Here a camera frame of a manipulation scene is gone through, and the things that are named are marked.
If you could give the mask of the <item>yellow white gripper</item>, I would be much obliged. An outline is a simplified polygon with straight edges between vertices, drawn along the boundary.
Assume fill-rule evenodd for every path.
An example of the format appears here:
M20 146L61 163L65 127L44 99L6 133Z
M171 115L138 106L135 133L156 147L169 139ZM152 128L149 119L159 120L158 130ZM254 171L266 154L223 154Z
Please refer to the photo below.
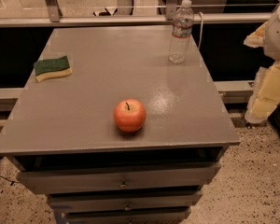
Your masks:
M249 98L245 120L260 124L267 120L280 105L280 61L269 68L261 67L254 80L253 94Z

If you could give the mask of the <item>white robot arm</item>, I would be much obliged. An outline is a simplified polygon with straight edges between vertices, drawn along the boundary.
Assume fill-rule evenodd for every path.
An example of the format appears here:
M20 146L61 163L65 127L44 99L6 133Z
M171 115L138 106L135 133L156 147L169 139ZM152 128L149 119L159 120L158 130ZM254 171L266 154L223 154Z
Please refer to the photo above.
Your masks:
M245 112L247 122L260 124L280 105L280 6L244 44L250 48L263 47L264 54L274 60L272 66L261 67L256 73Z

